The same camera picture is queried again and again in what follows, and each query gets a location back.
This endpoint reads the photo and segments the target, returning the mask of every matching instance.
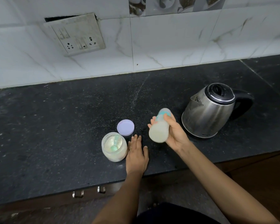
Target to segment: dark pants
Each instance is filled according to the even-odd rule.
[[[161,203],[148,211],[138,215],[134,224],[154,224],[154,223],[211,223],[220,224],[212,218],[171,203]]]

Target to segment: drawer handle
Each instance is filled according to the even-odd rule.
[[[101,188],[98,186],[98,193],[105,194],[105,193],[106,193],[106,188],[103,187],[103,188],[102,188],[102,191],[101,191]]]
[[[73,197],[73,198],[83,198],[83,196],[84,196],[84,190],[82,190],[81,196],[76,195],[76,194],[75,194],[75,191],[72,192],[72,197]]]

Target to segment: purple lid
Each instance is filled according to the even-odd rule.
[[[117,124],[117,131],[120,133],[122,136],[129,136],[134,132],[134,123],[129,120],[129,119],[124,119],[121,120]]]

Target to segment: electric kettle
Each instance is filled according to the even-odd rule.
[[[236,119],[250,109],[253,97],[243,90],[213,83],[191,97],[182,114],[182,124],[188,132],[200,138],[210,138],[229,119]]]

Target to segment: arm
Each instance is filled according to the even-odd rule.
[[[103,207],[93,224],[128,224],[137,216],[139,187],[148,164],[147,146],[141,147],[141,136],[135,135],[128,143],[126,158],[127,178],[114,197]]]
[[[190,142],[173,115],[169,117],[165,114],[164,120],[170,125],[166,143],[187,164],[230,222],[280,223],[253,196],[224,174]]]

